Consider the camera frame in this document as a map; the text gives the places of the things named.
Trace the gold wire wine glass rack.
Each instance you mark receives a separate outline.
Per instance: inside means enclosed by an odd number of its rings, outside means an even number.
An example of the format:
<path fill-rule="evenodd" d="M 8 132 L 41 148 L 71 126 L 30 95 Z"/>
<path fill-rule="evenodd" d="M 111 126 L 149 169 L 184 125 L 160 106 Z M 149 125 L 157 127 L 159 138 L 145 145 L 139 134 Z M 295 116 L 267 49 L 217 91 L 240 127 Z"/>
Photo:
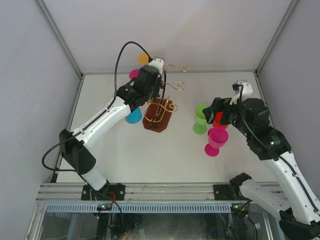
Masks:
<path fill-rule="evenodd" d="M 166 69 L 167 67 L 174 67 L 183 73 L 186 73 L 190 69 L 190 66 L 187 64 L 184 64 L 182 68 L 179 68 L 173 64 L 165 63 L 164 68 Z M 160 83 L 162 92 L 160 96 L 147 102 L 147 108 L 143 113 L 142 119 L 142 124 L 145 129 L 157 133 L 161 133 L 168 127 L 172 114 L 178 111 L 178 106 L 172 102 L 170 96 L 165 97 L 166 86 L 170 86 L 176 91 L 183 91 L 186 88 L 186 85 L 183 82 L 178 82 L 176 85 L 168 83 L 165 69 L 163 70 Z"/>

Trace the pink plastic wine glass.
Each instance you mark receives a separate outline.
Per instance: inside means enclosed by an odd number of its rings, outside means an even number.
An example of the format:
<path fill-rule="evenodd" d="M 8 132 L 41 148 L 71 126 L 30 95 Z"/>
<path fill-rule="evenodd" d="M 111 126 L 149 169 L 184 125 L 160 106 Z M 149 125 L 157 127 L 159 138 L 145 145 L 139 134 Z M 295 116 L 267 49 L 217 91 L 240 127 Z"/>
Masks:
<path fill-rule="evenodd" d="M 133 78 L 136 78 L 139 75 L 139 69 L 133 69 L 130 73 L 129 73 L 129 78 L 132 80 Z"/>
<path fill-rule="evenodd" d="M 209 157 L 216 157 L 228 139 L 229 134 L 226 129 L 219 126 L 211 128 L 208 132 L 208 143 L 204 147 L 204 152 Z"/>

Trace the orange plastic wine glass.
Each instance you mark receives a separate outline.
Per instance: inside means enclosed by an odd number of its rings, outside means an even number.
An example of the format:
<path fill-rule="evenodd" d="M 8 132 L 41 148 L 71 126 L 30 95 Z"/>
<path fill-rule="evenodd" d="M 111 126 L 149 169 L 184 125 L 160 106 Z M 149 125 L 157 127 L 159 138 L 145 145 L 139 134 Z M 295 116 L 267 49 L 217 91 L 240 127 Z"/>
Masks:
<path fill-rule="evenodd" d="M 138 55 L 137 61 L 142 65 L 147 65 L 150 62 L 149 55 L 146 53 L 141 53 Z"/>

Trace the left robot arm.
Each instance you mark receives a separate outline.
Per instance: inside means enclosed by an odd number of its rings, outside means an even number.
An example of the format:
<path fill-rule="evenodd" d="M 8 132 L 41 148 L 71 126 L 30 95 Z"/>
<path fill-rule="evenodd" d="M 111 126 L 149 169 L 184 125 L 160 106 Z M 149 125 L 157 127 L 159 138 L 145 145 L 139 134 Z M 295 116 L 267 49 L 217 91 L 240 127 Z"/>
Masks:
<path fill-rule="evenodd" d="M 144 65 L 138 76 L 119 87 L 115 97 L 90 120 L 73 131 L 64 129 L 59 133 L 59 151 L 62 157 L 91 186 L 92 194 L 98 200 L 106 199 L 110 188 L 91 150 L 117 122 L 159 96 L 163 68 L 163 64 L 156 64 L 155 61 Z"/>

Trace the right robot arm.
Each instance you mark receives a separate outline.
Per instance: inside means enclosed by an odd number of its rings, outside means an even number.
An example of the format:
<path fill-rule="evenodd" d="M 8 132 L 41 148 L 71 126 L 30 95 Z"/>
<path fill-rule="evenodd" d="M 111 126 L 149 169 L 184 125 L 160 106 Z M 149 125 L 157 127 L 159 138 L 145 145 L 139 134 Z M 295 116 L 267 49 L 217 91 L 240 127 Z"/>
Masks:
<path fill-rule="evenodd" d="M 285 200 L 262 189 L 252 177 L 241 173 L 230 180 L 230 195 L 237 200 L 252 200 L 278 220 L 290 240 L 312 240 L 320 235 L 320 201 L 299 170 L 285 136 L 270 125 L 270 111 L 259 98 L 238 100 L 217 97 L 202 110 L 207 123 L 218 113 L 220 124 L 232 125 L 245 138 L 249 149 L 270 169 Z"/>

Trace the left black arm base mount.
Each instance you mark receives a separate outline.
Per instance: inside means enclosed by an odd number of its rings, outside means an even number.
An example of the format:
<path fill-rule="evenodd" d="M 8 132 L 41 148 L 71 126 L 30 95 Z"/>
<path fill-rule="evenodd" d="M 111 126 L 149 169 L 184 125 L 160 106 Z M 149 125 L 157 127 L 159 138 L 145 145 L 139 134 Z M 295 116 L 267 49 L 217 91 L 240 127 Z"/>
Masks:
<path fill-rule="evenodd" d="M 97 201 L 123 201 L 125 199 L 126 186 L 124 184 L 109 184 L 100 190 L 94 190 L 90 185 L 86 184 L 82 188 L 81 200 L 97 200 Z"/>

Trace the blue plastic wine glass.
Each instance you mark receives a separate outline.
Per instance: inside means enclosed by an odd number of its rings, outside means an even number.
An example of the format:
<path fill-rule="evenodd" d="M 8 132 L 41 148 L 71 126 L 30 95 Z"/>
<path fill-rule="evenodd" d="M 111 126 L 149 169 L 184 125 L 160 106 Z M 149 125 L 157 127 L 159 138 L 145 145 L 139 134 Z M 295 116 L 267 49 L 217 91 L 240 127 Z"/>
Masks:
<path fill-rule="evenodd" d="M 132 113 L 125 117 L 125 120 L 129 124 L 136 124 L 142 119 L 141 109 L 138 107 Z"/>

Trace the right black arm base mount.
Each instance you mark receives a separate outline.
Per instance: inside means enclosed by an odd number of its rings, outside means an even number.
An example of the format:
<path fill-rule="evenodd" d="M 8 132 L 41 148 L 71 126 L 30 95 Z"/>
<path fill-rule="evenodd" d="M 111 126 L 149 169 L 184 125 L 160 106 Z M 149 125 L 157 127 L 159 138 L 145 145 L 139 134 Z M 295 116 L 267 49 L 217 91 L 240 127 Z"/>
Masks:
<path fill-rule="evenodd" d="M 232 201 L 234 199 L 228 184 L 214 184 L 213 193 L 216 201 Z"/>

